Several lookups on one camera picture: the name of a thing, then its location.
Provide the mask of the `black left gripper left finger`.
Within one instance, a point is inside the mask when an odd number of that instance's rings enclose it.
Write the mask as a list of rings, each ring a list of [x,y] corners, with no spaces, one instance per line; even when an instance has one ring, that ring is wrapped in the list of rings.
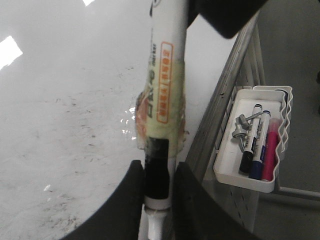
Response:
[[[137,240],[144,199],[144,170],[133,160],[107,201],[64,240]]]

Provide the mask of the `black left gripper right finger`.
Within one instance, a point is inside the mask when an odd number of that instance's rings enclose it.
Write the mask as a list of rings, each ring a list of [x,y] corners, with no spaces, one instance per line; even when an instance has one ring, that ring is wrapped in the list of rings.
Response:
[[[177,240],[258,239],[210,197],[185,162],[174,174],[172,221]]]

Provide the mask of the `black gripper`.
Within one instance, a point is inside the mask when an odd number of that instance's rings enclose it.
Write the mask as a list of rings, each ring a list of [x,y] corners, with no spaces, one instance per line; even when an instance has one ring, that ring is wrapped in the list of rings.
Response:
[[[201,15],[223,38],[233,38],[267,0],[191,0],[188,26]]]

